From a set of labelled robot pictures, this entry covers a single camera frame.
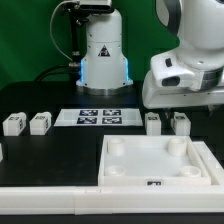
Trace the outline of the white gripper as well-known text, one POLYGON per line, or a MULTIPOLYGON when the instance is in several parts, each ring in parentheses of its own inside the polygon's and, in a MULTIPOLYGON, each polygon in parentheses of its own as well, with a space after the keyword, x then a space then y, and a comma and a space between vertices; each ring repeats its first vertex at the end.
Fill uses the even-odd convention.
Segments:
POLYGON ((224 104, 224 86, 194 92, 177 87, 158 87, 149 71, 142 87, 142 101, 147 109, 193 107, 224 104))

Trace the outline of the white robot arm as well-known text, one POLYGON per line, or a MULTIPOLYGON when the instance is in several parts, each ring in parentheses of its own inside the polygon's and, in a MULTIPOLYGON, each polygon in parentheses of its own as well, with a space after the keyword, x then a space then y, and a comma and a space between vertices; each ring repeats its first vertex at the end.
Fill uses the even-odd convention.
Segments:
MULTIPOLYGON (((132 84, 121 50, 121 15, 112 0, 80 0, 87 14, 87 53, 80 89, 111 94, 132 84)), ((155 0, 161 24, 179 46, 150 60, 143 105, 174 108, 224 104, 224 0, 155 0)))

